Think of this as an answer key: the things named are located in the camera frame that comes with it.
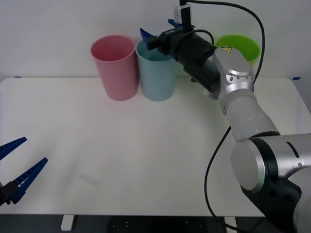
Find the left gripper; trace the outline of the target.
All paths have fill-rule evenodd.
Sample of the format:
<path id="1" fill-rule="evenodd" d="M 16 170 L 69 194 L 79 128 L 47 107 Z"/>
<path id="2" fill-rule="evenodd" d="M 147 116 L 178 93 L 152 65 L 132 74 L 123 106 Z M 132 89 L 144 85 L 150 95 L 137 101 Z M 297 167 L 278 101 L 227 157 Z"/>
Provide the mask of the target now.
<path id="1" fill-rule="evenodd" d="M 0 160 L 5 158 L 8 154 L 26 141 L 27 138 L 22 137 L 0 146 Z M 45 157 L 19 177 L 7 183 L 5 186 L 0 183 L 0 206 L 4 203 L 8 205 L 10 203 L 17 204 L 47 162 L 48 159 Z"/>

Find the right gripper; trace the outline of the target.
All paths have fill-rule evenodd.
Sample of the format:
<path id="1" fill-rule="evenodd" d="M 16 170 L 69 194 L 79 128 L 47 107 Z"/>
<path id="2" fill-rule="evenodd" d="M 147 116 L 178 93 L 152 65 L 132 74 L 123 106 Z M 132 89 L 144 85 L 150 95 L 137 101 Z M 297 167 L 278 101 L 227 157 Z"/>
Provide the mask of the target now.
<path id="1" fill-rule="evenodd" d="M 163 55 L 169 55 L 176 61 L 195 60 L 195 30 L 184 32 L 183 25 L 168 19 L 174 29 L 164 31 L 159 37 L 140 28 L 140 35 L 147 50 L 157 49 Z"/>

